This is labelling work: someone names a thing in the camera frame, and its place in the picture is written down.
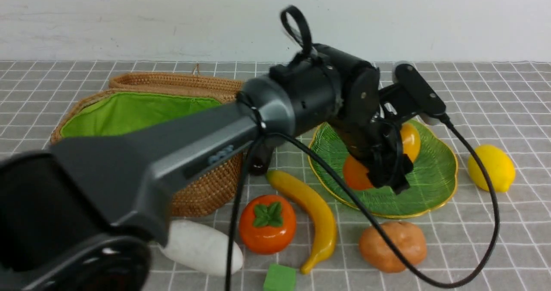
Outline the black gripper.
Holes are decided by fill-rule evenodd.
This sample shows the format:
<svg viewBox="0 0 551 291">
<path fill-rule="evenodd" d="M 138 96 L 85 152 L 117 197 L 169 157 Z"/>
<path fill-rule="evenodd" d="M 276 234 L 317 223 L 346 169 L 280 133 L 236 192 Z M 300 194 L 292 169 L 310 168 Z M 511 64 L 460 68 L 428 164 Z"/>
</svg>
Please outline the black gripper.
<svg viewBox="0 0 551 291">
<path fill-rule="evenodd" d="M 342 106 L 329 121 L 349 156 L 343 175 L 350 188 L 390 187 L 399 195 L 410 188 L 413 162 L 405 153 L 401 124 L 381 116 L 380 70 L 367 68 L 343 85 Z"/>
</svg>

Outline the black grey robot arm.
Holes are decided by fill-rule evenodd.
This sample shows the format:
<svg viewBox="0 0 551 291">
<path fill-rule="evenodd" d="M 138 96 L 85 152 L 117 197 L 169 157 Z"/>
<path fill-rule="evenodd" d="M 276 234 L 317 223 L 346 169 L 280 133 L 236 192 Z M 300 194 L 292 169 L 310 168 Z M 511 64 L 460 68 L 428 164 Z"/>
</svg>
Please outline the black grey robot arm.
<svg viewBox="0 0 551 291">
<path fill-rule="evenodd" d="M 403 117 L 379 117 L 380 71 L 330 46 L 242 86 L 237 99 L 121 136 L 77 137 L 1 163 L 3 291 L 139 291 L 166 244 L 173 195 L 264 140 L 329 122 L 376 186 L 407 188 Z"/>
</svg>

